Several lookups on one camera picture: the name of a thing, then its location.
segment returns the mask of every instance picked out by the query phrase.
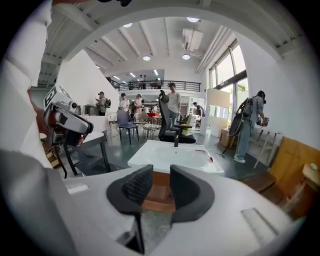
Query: blue chair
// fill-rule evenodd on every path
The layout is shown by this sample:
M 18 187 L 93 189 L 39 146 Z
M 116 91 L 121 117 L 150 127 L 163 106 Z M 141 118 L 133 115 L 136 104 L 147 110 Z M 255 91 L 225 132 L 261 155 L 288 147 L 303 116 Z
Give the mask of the blue chair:
M 130 144 L 131 144 L 130 129 L 133 129 L 133 133 L 132 133 L 133 137 L 135 136 L 135 129 L 136 129 L 136 136 L 139 140 L 138 126 L 131 121 L 130 115 L 123 109 L 120 109 L 116 112 L 116 116 L 117 116 L 117 123 L 119 127 L 120 141 L 122 142 L 121 128 L 128 130 Z

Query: red object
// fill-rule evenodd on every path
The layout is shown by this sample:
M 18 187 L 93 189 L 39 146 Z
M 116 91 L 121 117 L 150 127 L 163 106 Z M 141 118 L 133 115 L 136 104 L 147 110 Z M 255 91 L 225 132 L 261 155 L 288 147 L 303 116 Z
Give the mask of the red object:
M 150 118 L 159 116 L 159 113 L 147 113 Z

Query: white shirt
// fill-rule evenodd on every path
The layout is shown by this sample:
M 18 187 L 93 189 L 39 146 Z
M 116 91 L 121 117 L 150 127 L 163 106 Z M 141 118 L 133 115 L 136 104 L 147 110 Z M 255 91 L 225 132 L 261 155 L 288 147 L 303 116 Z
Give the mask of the white shirt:
M 36 112 L 27 93 L 38 85 L 52 1 L 34 11 L 12 40 L 0 70 L 0 148 L 34 157 L 52 168 L 40 141 Z
M 178 104 L 181 102 L 180 94 L 177 92 L 175 93 L 170 92 L 168 96 L 169 96 L 168 109 L 174 113 L 178 113 Z
M 130 102 L 128 99 L 125 99 L 125 100 L 122 99 L 119 103 L 119 106 L 126 112 L 129 109 L 129 105 L 130 105 Z

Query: black headrest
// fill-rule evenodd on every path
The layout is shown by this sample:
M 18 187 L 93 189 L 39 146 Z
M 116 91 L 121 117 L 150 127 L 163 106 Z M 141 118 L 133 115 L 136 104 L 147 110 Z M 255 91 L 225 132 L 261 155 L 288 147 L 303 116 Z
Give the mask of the black headrest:
M 159 98 L 163 103 L 169 102 L 169 96 L 165 94 L 163 90 L 160 90 Z

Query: black office chair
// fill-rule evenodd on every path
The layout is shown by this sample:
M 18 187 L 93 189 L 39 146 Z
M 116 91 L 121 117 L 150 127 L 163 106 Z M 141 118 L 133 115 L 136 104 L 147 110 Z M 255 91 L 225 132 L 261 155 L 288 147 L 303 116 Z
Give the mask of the black office chair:
M 160 128 L 158 137 L 162 142 L 175 142 L 176 131 L 170 130 L 171 120 L 170 120 L 169 109 L 168 109 L 169 97 L 168 95 L 165 94 L 163 90 L 160 90 L 158 99 L 159 99 L 160 113 L 162 116 L 161 128 Z M 182 130 L 184 128 L 191 128 L 191 126 L 175 124 L 174 127 L 179 129 L 179 143 L 192 144 L 196 142 L 196 139 L 193 135 L 185 136 L 182 134 Z

